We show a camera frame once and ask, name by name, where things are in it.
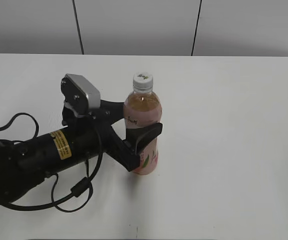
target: white bottle cap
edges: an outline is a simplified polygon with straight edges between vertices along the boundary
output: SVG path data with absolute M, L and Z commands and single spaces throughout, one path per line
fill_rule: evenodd
M 153 75 L 147 72 L 138 72 L 133 78 L 134 91 L 146 94 L 153 91 Z

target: black cable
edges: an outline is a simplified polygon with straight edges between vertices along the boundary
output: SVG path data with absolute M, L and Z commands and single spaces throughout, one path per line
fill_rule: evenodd
M 33 116 L 31 116 L 30 114 L 28 114 L 26 112 L 20 112 L 18 114 L 15 114 L 6 125 L 0 127 L 0 132 L 8 129 L 13 124 L 14 120 L 21 115 L 29 116 L 34 121 L 34 123 L 36 125 L 36 129 L 35 129 L 35 134 L 33 136 L 33 139 L 36 138 L 38 136 L 38 133 L 39 133 L 39 124 Z M 14 144 L 14 143 L 22 143 L 23 141 L 14 140 L 14 141 L 10 141 L 10 142 L 12 142 Z M 2 206 L 6 207 L 8 209 L 17 210 L 17 211 L 37 211 L 37 210 L 49 209 L 49 208 L 52 208 L 54 205 L 62 204 L 64 202 L 66 202 L 67 200 L 71 199 L 73 196 L 74 195 L 72 193 L 70 193 L 67 196 L 65 196 L 62 199 L 59 199 L 55 202 L 43 204 L 43 205 L 36 205 L 36 206 L 19 206 L 19 205 L 15 205 L 15 204 L 8 203 L 8 202 L 2 204 Z
M 34 123 L 36 125 L 36 130 L 35 130 L 35 134 L 33 136 L 33 139 L 36 138 L 38 136 L 38 133 L 39 133 L 39 124 L 38 124 L 37 120 L 33 116 L 31 116 L 30 114 L 25 113 L 25 112 L 20 112 L 20 113 L 14 115 L 6 125 L 0 127 L 0 132 L 8 129 L 13 124 L 14 120 L 16 118 L 18 118 L 19 116 L 21 116 L 21 115 L 29 116 L 34 121 Z
M 80 49 L 81 49 L 81 51 L 82 51 L 82 55 L 84 55 L 84 46 L 83 46 L 83 41 L 82 41 L 82 35 L 80 34 L 80 28 L 79 28 L 79 23 L 78 23 L 78 16 L 77 16 L 76 4 L 75 4 L 75 0 L 72 0 L 72 1 L 73 1 L 74 15 L 75 15 L 75 20 L 76 20 L 76 25 L 77 25 L 77 32 L 78 32 Z
M 196 41 L 196 35 L 197 35 L 197 27 L 198 27 L 198 22 L 199 22 L 199 16 L 200 16 L 200 9 L 202 7 L 202 0 L 199 2 L 199 9 L 198 9 L 198 15 L 197 15 L 197 21 L 196 21 L 196 28 L 195 28 L 195 35 L 194 35 L 194 42 L 193 42 L 193 48 L 192 48 L 192 53 L 191 56 L 194 54 L 194 48 L 195 48 L 195 41 Z
M 2 206 L 6 207 L 8 209 L 12 209 L 12 210 L 16 210 L 16 211 L 23 211 L 23 212 L 39 211 L 39 210 L 44 210 L 44 209 L 50 209 L 50 208 L 54 207 L 55 205 L 62 204 L 64 202 L 68 201 L 69 199 L 71 199 L 73 196 L 74 195 L 72 193 L 70 193 L 67 196 L 65 196 L 62 199 L 59 199 L 55 202 L 43 204 L 43 205 L 36 205 L 36 206 L 19 206 L 19 205 L 15 205 L 12 203 L 4 203 L 4 204 L 2 204 Z
M 85 164 L 86 164 L 86 176 L 88 178 L 88 181 L 89 181 L 89 188 L 88 188 L 88 197 L 86 199 L 86 201 L 78 208 L 76 209 L 73 209 L 73 210 L 66 210 L 66 209 L 63 209 L 61 207 L 58 206 L 58 204 L 56 204 L 54 207 L 61 211 L 61 212 L 64 212 L 64 213 L 73 213 L 73 212 L 76 212 L 80 209 L 82 209 L 84 206 L 86 206 L 86 204 L 89 202 L 90 198 L 92 197 L 93 195 L 93 186 L 91 184 L 91 181 L 94 179 L 94 177 L 96 176 L 96 174 L 98 173 L 98 170 L 100 168 L 100 165 L 102 163 L 102 159 L 103 159 L 103 146 L 102 146 L 102 140 L 101 140 L 101 137 L 100 137 L 100 134 L 99 134 L 99 131 L 97 130 L 96 127 L 94 127 L 95 129 L 95 132 L 97 134 L 97 137 L 98 137 L 98 144 L 99 144 L 99 154 L 98 154 L 98 158 L 97 158 L 97 163 L 96 163 L 96 166 L 92 172 L 92 174 L 89 176 L 89 162 L 88 162 L 88 159 L 85 161 Z M 55 191 L 55 187 L 57 185 L 57 182 L 58 182 L 58 179 L 59 179 L 59 176 L 58 174 L 56 173 L 55 174 L 56 176 L 56 181 L 52 187 L 52 191 L 51 191 L 51 199 L 52 199 L 52 203 L 54 203 L 54 191 Z
M 87 177 L 89 177 L 89 162 L 88 162 L 88 160 L 86 160 L 86 163 L 88 163 L 88 164 L 87 164 L 87 165 L 88 165 L 88 166 L 87 166 L 87 168 L 88 168 L 88 170 L 87 170 L 87 173 L 88 173 Z M 55 181 L 55 183 L 54 183 L 54 185 L 53 185 L 53 187 L 52 187 L 52 191 L 51 191 L 52 203 L 55 203 L 55 200 L 54 200 L 54 191 L 55 191 L 55 187 L 56 187 L 56 185 L 57 185 L 58 179 L 59 179 L 59 176 L 58 176 L 57 173 L 55 174 L 55 176 L 56 176 L 56 181 Z M 64 213 L 77 212 L 78 210 L 80 210 L 80 209 L 82 209 L 84 206 L 86 206 L 86 204 L 89 202 L 89 200 L 90 200 L 90 198 L 92 197 L 92 195 L 93 195 L 92 185 L 91 185 L 91 183 L 89 182 L 88 197 L 87 197 L 86 201 L 85 201 L 80 207 L 78 207 L 78 208 L 76 208 L 76 209 L 73 209 L 73 210 L 63 209 L 63 208 L 59 207 L 58 204 L 55 204 L 54 207 L 55 207 L 57 210 L 59 210 L 59 211 L 61 211 L 61 212 L 64 212 Z
M 94 129 L 95 129 L 95 132 L 96 132 L 97 137 L 98 137 L 99 153 L 98 153 L 97 163 L 96 163 L 96 166 L 95 166 L 95 168 L 93 170 L 93 173 L 88 178 L 89 181 L 92 181 L 94 179 L 94 177 L 98 173 L 98 170 L 99 170 L 100 165 L 102 164 L 102 160 L 103 160 L 103 143 L 102 143 L 99 131 L 97 130 L 96 127 Z
M 14 122 L 14 120 L 21 116 L 21 115 L 26 115 L 26 116 L 29 116 L 33 119 L 35 125 L 36 125 L 36 130 L 35 130 L 35 134 L 33 136 L 33 139 L 36 138 L 38 136 L 38 133 L 39 133 L 39 124 L 38 122 L 36 121 L 36 119 L 31 116 L 30 114 L 28 113 L 25 113 L 25 112 L 20 112 L 16 115 L 14 115 L 11 120 L 5 125 L 5 126 L 2 126 L 0 127 L 0 131 L 4 131 L 6 129 L 8 129 L 12 123 Z M 59 179 L 59 176 L 58 174 L 54 174 L 55 177 L 56 177 L 56 180 L 54 182 L 54 185 L 52 187 L 52 190 L 51 190 L 51 200 L 52 202 L 51 203 L 48 203 L 48 204 L 43 204 L 43 205 L 35 205 L 35 206 L 20 206 L 20 205 L 15 205 L 15 204 L 12 204 L 12 203 L 3 203 L 2 206 L 8 208 L 8 209 L 12 209 L 12 210 L 16 210 L 16 211 L 23 211 L 23 212 L 31 212 L 31 211 L 39 211 L 39 210 L 45 210 L 45 209 L 49 209 L 49 208 L 52 208 L 52 207 L 55 207 L 56 209 L 62 211 L 62 212 L 65 212 L 65 213 L 73 213 L 73 212 L 76 212 L 78 210 L 80 210 L 81 208 L 83 208 L 89 201 L 89 199 L 91 198 L 91 196 L 93 195 L 93 187 L 92 187 L 92 184 L 91 184 L 91 181 L 92 179 L 94 179 L 94 177 L 96 176 L 99 168 L 100 168 L 100 165 L 101 165 L 101 162 L 102 162 L 102 159 L 103 159 L 103 146 L 102 146 L 102 141 L 101 141 L 101 137 L 100 137 L 100 134 L 99 134 L 99 131 L 97 130 L 96 127 L 94 127 L 95 129 L 95 132 L 97 134 L 97 137 L 98 137 L 98 143 L 99 143 L 99 154 L 98 154 L 98 158 L 97 158 L 97 163 L 96 163 L 96 166 L 92 172 L 92 174 L 89 176 L 89 162 L 88 162 L 88 159 L 85 161 L 85 164 L 86 164 L 86 175 L 87 175 L 87 180 L 89 182 L 89 186 L 88 186 L 88 197 L 87 197 L 87 200 L 78 208 L 74 209 L 74 210 L 65 210 L 65 209 L 62 209 L 60 208 L 58 205 L 59 204 L 62 204 L 66 201 L 68 201 L 69 199 L 71 199 L 72 197 L 75 197 L 75 195 L 73 195 L 73 193 L 70 193 L 68 194 L 67 196 L 55 201 L 54 200 L 54 191 L 55 191 L 55 187 L 58 183 L 58 179 Z M 10 141 L 12 142 L 13 144 L 14 143 L 22 143 L 23 141 L 20 141 L 20 140 L 14 140 L 14 141 Z

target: bottle label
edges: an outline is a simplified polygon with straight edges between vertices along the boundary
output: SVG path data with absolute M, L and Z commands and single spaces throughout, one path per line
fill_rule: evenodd
M 124 106 L 124 117 L 126 128 L 137 129 L 143 128 L 154 123 L 160 122 L 162 116 L 161 104 L 150 111 L 137 111 L 129 106 Z M 158 149 L 157 138 L 155 138 L 141 153 L 140 166 L 133 172 L 145 175 L 151 173 L 157 165 Z

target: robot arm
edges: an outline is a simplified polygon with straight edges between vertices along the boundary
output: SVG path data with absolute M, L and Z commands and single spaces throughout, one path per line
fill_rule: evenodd
M 139 166 L 139 153 L 162 132 L 162 124 L 155 123 L 144 128 L 127 129 L 126 139 L 121 140 L 111 125 L 123 118 L 122 102 L 101 100 L 99 91 L 80 75 L 65 75 L 61 90 L 65 96 L 64 128 L 38 137 L 37 133 L 34 138 L 18 144 L 0 140 L 0 205 L 11 208 L 10 203 L 41 184 L 45 178 L 97 155 L 100 157 L 103 152 L 132 171 Z M 55 204 L 92 189 L 93 177 L 82 179 L 71 188 L 67 197 Z

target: tabletop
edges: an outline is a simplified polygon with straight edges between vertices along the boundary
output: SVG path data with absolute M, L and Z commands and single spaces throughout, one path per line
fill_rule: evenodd
M 288 239 L 288 57 L 0 54 L 0 126 L 27 112 L 40 134 L 61 128 L 66 73 L 83 75 L 102 99 L 118 102 L 139 71 L 154 75 L 163 106 L 156 170 L 137 176 L 105 154 L 82 210 L 0 206 L 0 240 Z M 125 137 L 122 120 L 114 129 Z M 33 133 L 23 116 L 0 138 Z M 84 164 L 61 172 L 55 198 L 84 175 Z M 50 202 L 53 182 L 16 203 Z M 86 197 L 62 206 L 73 209 Z

